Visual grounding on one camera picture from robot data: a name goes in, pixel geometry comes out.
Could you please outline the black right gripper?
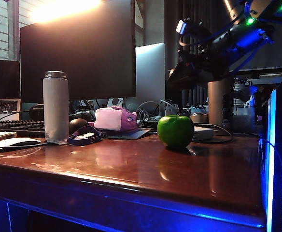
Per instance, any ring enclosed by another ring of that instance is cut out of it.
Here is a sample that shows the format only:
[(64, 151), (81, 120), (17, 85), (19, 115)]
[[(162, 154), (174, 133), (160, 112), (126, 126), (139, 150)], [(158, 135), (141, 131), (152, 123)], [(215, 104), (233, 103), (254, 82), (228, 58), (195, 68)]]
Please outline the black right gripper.
[(179, 49), (179, 62), (197, 64), (199, 70), (193, 72), (195, 84), (220, 81), (229, 77), (229, 67), (224, 57), (210, 50), (209, 45), (198, 45), (198, 55)]

